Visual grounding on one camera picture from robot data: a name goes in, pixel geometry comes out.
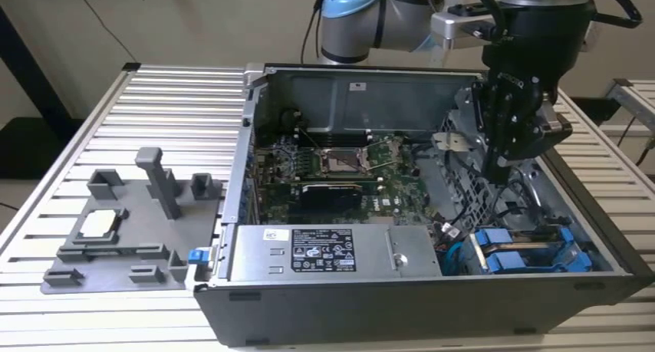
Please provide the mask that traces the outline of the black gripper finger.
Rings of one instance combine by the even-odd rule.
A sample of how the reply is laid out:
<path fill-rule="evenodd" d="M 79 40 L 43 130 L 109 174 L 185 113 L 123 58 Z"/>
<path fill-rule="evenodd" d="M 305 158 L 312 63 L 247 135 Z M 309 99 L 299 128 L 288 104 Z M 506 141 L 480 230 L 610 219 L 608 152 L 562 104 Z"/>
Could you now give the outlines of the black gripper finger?
<path fill-rule="evenodd" d="M 552 106 L 552 95 L 543 94 L 539 108 L 527 113 L 516 130 L 516 141 L 512 143 L 511 158 L 524 160 L 535 157 L 538 145 L 546 136 L 556 131 L 556 113 Z"/>
<path fill-rule="evenodd" d="M 516 88 L 510 83 L 498 83 L 487 93 L 484 131 L 487 151 L 483 163 L 483 176 L 490 183 L 504 184 L 508 178 L 508 168 L 499 166 L 499 158 L 506 145 L 506 129 L 512 114 L 512 98 Z"/>

